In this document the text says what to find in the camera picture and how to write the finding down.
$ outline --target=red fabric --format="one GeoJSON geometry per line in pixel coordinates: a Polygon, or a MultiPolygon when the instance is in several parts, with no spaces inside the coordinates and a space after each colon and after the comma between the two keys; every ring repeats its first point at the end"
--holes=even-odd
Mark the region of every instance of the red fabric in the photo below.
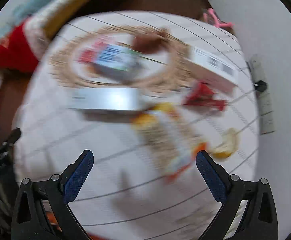
{"type": "Polygon", "coordinates": [[[0,42],[0,69],[17,69],[33,73],[39,61],[32,53],[23,34],[24,22],[0,42]]]}

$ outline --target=pink object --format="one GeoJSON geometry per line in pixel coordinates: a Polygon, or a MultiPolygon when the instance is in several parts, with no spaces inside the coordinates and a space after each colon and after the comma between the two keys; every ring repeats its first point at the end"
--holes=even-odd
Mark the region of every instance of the pink object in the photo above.
{"type": "MultiPolygon", "coordinates": [[[[214,25],[213,26],[215,26],[217,28],[222,28],[222,27],[230,27],[230,28],[232,28],[233,27],[232,23],[224,23],[224,22],[220,21],[218,19],[218,17],[215,15],[214,10],[212,8],[209,8],[207,11],[208,11],[208,13],[211,15],[211,17],[214,20],[214,25]]],[[[203,18],[204,18],[204,21],[207,23],[208,22],[207,13],[203,13],[203,18]]]]}

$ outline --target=power strip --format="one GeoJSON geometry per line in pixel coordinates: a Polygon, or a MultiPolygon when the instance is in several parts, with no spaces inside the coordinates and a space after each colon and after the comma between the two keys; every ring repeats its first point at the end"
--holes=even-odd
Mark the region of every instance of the power strip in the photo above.
{"type": "MultiPolygon", "coordinates": [[[[252,80],[254,83],[258,82],[259,80],[263,80],[264,82],[268,83],[262,68],[261,59],[257,54],[251,57],[250,61],[248,62],[248,66],[250,68],[252,80]]],[[[260,93],[257,101],[260,114],[260,133],[266,134],[274,132],[273,107],[269,92],[269,84],[266,91],[260,93]]]]}

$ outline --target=white wall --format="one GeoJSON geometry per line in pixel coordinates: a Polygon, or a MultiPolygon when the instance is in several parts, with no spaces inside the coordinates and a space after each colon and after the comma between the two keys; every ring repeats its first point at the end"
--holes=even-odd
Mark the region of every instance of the white wall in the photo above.
{"type": "Polygon", "coordinates": [[[257,53],[267,77],[276,131],[260,137],[257,176],[269,180],[279,238],[291,231],[291,14],[280,0],[209,0],[234,23],[248,60],[257,53]]]}

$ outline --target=white table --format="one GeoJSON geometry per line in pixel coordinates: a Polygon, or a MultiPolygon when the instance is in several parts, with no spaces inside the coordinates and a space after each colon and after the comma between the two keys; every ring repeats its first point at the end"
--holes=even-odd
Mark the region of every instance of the white table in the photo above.
{"type": "MultiPolygon", "coordinates": [[[[239,87],[220,114],[199,114],[177,106],[195,131],[213,146],[228,128],[240,131],[239,150],[224,161],[228,173],[253,180],[258,155],[258,112],[254,87],[240,45],[230,33],[203,22],[157,12],[121,11],[80,17],[65,25],[53,40],[20,111],[23,131],[15,152],[18,181],[48,179],[90,149],[95,164],[70,207],[85,230],[113,240],[191,239],[199,237],[220,207],[195,164],[174,183],[166,184],[149,161],[131,125],[116,118],[85,119],[67,108],[67,88],[50,75],[50,56],[68,41],[105,25],[166,26],[176,38],[212,52],[239,69],[239,87]]],[[[183,96],[175,92],[164,101],[183,96]]]]}

